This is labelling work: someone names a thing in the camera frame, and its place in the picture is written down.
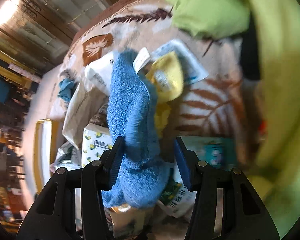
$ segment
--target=crumpled blue cloth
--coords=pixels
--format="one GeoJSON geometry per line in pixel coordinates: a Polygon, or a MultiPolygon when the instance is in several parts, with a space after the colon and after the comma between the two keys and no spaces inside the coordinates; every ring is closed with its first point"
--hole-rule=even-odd
{"type": "Polygon", "coordinates": [[[60,91],[58,93],[58,98],[61,98],[65,102],[69,103],[72,95],[73,95],[73,88],[74,88],[74,80],[70,78],[65,78],[61,82],[59,82],[60,91]]]}
{"type": "Polygon", "coordinates": [[[108,208],[123,203],[135,208],[154,206],[169,177],[168,166],[158,156],[156,88],[135,72],[136,55],[133,50],[122,52],[112,69],[107,118],[112,141],[125,137],[125,152],[116,184],[102,192],[108,208]]]}

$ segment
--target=green fabric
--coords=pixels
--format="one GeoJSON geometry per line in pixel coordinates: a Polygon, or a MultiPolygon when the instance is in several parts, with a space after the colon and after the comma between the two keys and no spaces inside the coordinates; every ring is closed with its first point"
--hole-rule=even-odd
{"type": "Polygon", "coordinates": [[[282,238],[300,216],[300,6],[296,0],[249,3],[256,19],[268,125],[250,181],[264,195],[282,238]]]}
{"type": "Polygon", "coordinates": [[[166,0],[174,5],[172,24],[197,38],[220,39],[249,26],[245,0],[166,0]]]}

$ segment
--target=brown leaf pattern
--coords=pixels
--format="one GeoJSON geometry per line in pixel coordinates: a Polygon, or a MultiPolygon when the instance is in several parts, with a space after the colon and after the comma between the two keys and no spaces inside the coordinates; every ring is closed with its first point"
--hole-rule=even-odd
{"type": "Polygon", "coordinates": [[[206,78],[194,84],[182,102],[182,120],[175,130],[186,135],[232,137],[245,119],[243,104],[229,93],[240,82],[206,78]]]}
{"type": "Polygon", "coordinates": [[[112,24],[112,23],[129,23],[132,21],[135,22],[149,22],[149,21],[158,21],[160,19],[164,20],[165,18],[171,18],[172,14],[171,11],[167,12],[164,9],[158,8],[157,10],[151,12],[151,13],[146,13],[146,14],[140,14],[140,15],[126,15],[122,17],[115,17],[113,18],[110,22],[106,23],[105,25],[102,26],[102,28],[112,24]]]}

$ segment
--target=white tag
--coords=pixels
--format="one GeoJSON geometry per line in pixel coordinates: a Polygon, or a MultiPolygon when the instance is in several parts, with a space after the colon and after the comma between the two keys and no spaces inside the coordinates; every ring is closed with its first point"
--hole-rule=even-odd
{"type": "Polygon", "coordinates": [[[151,56],[150,56],[147,48],[143,47],[139,51],[136,59],[134,60],[134,62],[132,64],[136,73],[138,73],[139,70],[142,69],[150,61],[150,59],[151,59],[151,56]]]}
{"type": "Polygon", "coordinates": [[[167,79],[166,75],[163,71],[157,70],[154,73],[154,78],[157,81],[157,83],[160,85],[162,92],[169,91],[171,89],[171,85],[169,83],[169,80],[167,79]]]}

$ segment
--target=lemon print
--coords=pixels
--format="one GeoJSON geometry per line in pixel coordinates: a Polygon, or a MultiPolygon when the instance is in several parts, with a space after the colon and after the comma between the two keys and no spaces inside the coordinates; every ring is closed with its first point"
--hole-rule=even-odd
{"type": "Polygon", "coordinates": [[[97,133],[96,133],[96,137],[97,137],[97,138],[100,138],[101,136],[102,136],[102,133],[101,133],[101,132],[97,132],[97,133]]]}

